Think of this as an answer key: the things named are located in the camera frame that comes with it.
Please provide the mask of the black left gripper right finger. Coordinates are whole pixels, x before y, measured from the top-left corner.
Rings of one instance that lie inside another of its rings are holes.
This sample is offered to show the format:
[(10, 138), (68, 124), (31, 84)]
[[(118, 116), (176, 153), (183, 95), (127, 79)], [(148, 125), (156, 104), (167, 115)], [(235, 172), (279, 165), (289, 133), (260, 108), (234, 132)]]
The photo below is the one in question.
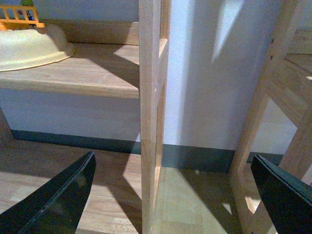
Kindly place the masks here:
[(259, 195), (279, 234), (312, 232), (312, 188), (264, 157), (253, 157), (251, 171)]

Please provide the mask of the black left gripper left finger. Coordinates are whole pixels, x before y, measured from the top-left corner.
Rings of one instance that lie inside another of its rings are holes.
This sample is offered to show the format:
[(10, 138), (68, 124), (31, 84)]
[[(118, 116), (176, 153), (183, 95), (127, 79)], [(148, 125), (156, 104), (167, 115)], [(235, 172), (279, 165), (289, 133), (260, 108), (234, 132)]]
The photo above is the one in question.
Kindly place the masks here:
[(96, 158), (88, 152), (0, 215), (2, 234), (74, 234), (90, 195)]

